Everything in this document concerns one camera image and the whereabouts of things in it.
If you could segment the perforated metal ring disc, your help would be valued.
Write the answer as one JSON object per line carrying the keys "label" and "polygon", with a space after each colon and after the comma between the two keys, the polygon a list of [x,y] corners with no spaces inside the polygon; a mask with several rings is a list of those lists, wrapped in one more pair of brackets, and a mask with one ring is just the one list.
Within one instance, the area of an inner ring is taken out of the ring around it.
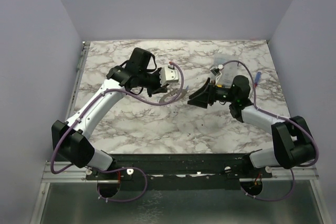
{"label": "perforated metal ring disc", "polygon": [[[166,93],[163,97],[160,98],[159,103],[165,103],[169,100],[172,100],[178,93],[178,89],[173,89],[171,90],[169,93]],[[181,99],[183,99],[188,93],[188,87],[186,87],[185,89],[183,89],[180,93],[180,95],[178,96],[178,98],[175,100],[179,101]]]}

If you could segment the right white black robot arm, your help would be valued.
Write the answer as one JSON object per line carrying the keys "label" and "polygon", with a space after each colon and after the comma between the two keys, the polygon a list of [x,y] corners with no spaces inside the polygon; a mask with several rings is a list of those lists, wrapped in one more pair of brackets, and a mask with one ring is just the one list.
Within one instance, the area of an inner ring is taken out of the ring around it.
{"label": "right white black robot arm", "polygon": [[215,102],[228,102],[234,119],[258,127],[272,136],[272,148],[244,156],[241,171],[246,177],[254,177],[260,168],[266,166],[290,169],[317,158],[317,149],[304,118],[284,118],[258,109],[249,99],[249,94],[249,80],[242,75],[233,79],[230,88],[208,79],[189,96],[187,103],[205,109]]}

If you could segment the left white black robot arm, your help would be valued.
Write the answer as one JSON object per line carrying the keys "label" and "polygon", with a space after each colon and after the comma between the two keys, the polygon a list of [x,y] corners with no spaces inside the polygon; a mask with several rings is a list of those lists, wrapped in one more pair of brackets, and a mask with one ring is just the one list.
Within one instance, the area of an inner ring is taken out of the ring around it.
{"label": "left white black robot arm", "polygon": [[99,90],[77,113],[65,122],[57,120],[51,127],[54,152],[50,160],[50,170],[59,174],[67,169],[55,170],[56,157],[60,155],[78,168],[92,167],[98,169],[99,175],[110,179],[115,175],[116,166],[113,158],[104,151],[92,146],[89,139],[103,117],[110,109],[129,95],[137,100],[139,94],[133,88],[147,90],[148,96],[166,93],[169,84],[166,76],[173,75],[178,80],[178,73],[173,65],[166,68],[148,68],[150,61],[155,61],[151,52],[134,48],[128,60],[112,67]]}

